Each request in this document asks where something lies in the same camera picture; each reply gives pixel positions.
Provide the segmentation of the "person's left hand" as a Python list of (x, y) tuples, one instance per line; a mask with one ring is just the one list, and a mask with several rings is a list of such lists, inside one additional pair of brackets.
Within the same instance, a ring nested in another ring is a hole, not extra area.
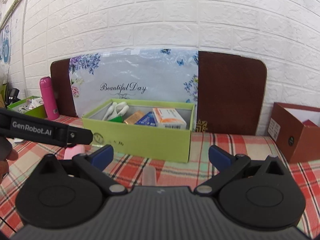
[(8, 161), (16, 161), (18, 153), (12, 148), (12, 144), (5, 137), (1, 137), (0, 147), (0, 176), (2, 181), (3, 177), (9, 172)]

